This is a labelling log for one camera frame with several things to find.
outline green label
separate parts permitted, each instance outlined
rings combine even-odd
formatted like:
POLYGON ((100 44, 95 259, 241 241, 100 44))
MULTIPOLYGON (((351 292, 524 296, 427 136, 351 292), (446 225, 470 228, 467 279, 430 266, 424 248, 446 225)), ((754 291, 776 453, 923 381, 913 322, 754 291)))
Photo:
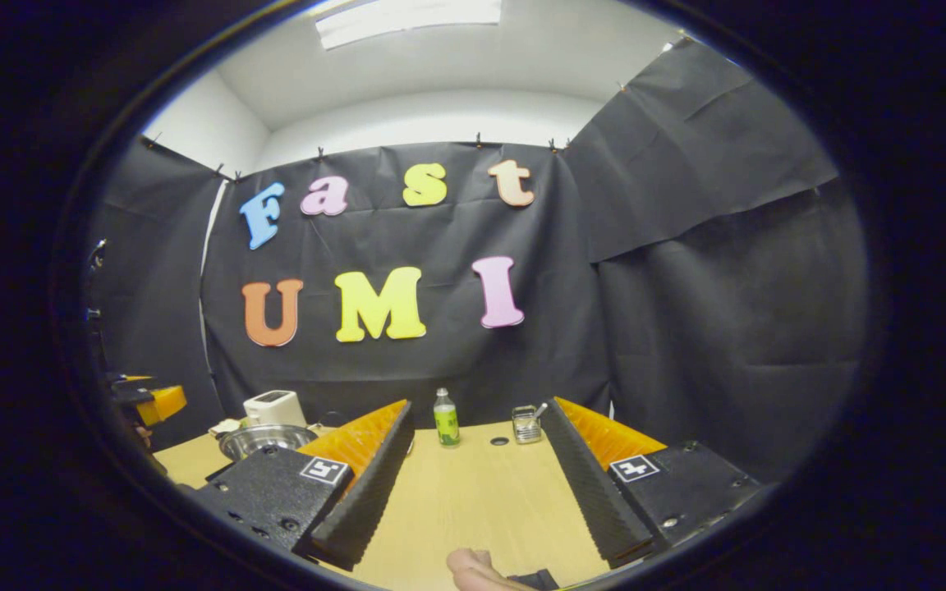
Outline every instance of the green label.
POLYGON ((458 443, 458 413, 452 407, 447 410, 433 409, 433 418, 436 419, 436 433, 440 436, 443 445, 458 443))

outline white ceiling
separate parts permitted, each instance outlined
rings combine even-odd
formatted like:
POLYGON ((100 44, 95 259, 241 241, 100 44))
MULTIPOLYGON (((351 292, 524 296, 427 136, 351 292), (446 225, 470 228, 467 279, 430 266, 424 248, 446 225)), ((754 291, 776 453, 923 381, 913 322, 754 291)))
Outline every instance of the white ceiling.
POLYGON ((612 98, 678 38, 675 27, 616 0, 503 0, 499 25, 409 30, 331 49, 297 16, 218 65, 271 130, 399 94, 513 89, 612 98))

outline white wall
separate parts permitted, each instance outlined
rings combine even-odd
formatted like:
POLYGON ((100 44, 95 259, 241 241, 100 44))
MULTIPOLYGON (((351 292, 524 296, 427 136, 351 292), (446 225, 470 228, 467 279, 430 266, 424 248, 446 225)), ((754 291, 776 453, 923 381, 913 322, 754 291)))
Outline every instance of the white wall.
POLYGON ((275 131, 252 172, 352 149, 420 142, 481 141, 564 146, 602 104, 560 94, 448 90, 382 98, 323 112, 275 131))
POLYGON ((229 89, 218 71, 210 71, 179 94, 145 128, 158 144, 222 174, 244 175, 255 164, 269 137, 268 127, 229 89))

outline blue letter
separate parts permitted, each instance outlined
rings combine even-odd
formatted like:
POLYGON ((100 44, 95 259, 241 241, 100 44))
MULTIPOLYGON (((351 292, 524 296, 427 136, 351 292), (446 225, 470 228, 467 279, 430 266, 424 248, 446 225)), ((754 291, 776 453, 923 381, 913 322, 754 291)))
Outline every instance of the blue letter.
POLYGON ((255 195, 253 199, 240 207, 240 213, 247 217, 247 226, 250 228, 250 249, 255 250, 275 236, 277 228, 269 220, 278 220, 279 202, 277 197, 282 195, 282 184, 273 183, 267 190, 255 195))

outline table surface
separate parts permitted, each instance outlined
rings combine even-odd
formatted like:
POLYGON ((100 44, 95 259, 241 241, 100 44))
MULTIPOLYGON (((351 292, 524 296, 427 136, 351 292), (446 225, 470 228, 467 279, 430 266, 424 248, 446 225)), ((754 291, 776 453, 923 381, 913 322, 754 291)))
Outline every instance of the table surface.
MULTIPOLYGON (((196 488, 228 464, 209 434, 154 455, 196 488)), ((444 560, 457 547, 490 550, 503 575, 549 569, 562 587, 608 572, 549 439, 517 445, 510 422, 462 427, 455 448, 417 429, 363 561, 352 573, 323 568, 386 589, 454 589, 444 560)))

